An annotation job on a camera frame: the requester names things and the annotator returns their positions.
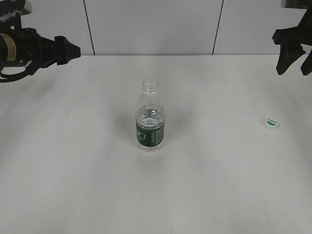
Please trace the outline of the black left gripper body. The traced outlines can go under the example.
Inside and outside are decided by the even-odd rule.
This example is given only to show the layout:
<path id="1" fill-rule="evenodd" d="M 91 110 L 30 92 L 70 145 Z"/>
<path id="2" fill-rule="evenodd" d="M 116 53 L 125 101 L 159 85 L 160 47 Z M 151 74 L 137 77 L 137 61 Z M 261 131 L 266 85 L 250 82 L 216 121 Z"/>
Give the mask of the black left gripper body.
<path id="1" fill-rule="evenodd" d="M 42 38 L 33 28 L 14 30 L 12 36 L 17 48 L 17 63 L 21 63 L 18 67 L 25 67 L 25 70 L 16 76 L 32 76 L 42 67 Z"/>

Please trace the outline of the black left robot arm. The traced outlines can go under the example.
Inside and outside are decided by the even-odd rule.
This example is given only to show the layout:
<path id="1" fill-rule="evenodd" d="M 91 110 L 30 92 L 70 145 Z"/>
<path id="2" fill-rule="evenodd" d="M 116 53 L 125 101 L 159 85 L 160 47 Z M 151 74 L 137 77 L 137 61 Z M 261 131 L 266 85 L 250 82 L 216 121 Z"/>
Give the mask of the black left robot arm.
<path id="1" fill-rule="evenodd" d="M 65 65 L 80 56 L 80 48 L 64 36 L 51 40 L 40 36 L 33 28 L 9 30 L 0 35 L 0 69 L 24 67 L 25 70 L 17 74 L 1 73 L 0 81 L 14 82 L 32 76 L 41 68 Z"/>

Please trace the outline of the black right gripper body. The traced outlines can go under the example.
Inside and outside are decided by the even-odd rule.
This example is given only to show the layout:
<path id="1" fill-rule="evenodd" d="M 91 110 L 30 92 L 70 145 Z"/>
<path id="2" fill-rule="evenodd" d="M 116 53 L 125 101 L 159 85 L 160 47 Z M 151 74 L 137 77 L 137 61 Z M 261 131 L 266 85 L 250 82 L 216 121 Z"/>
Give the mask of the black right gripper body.
<path id="1" fill-rule="evenodd" d="M 312 6 L 306 9 L 301 21 L 296 27 L 276 29 L 273 37 L 275 45 L 285 42 L 293 42 L 304 45 L 312 45 Z"/>

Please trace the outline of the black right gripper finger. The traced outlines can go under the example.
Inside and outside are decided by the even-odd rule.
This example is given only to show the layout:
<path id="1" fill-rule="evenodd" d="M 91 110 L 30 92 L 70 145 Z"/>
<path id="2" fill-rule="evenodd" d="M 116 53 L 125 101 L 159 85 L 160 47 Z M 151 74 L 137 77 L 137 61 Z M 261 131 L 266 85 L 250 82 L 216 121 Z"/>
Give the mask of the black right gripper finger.
<path id="1" fill-rule="evenodd" d="M 309 55 L 306 57 L 300 69 L 302 75 L 304 76 L 307 76 L 312 73 L 312 52 L 310 52 Z"/>
<path id="2" fill-rule="evenodd" d="M 284 74 L 288 68 L 305 53 L 301 44 L 290 42 L 282 43 L 280 45 L 280 54 L 276 66 L 277 73 L 279 75 Z"/>

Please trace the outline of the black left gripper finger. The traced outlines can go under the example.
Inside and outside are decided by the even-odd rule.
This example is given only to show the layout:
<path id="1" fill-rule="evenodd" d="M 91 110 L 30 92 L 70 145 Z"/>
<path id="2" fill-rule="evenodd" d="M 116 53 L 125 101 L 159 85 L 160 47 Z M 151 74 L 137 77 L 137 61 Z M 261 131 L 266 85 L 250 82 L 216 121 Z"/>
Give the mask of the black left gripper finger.
<path id="1" fill-rule="evenodd" d="M 56 63 L 66 65 L 80 58 L 80 48 L 64 36 L 55 36 L 54 40 L 42 38 L 40 68 L 48 68 Z"/>

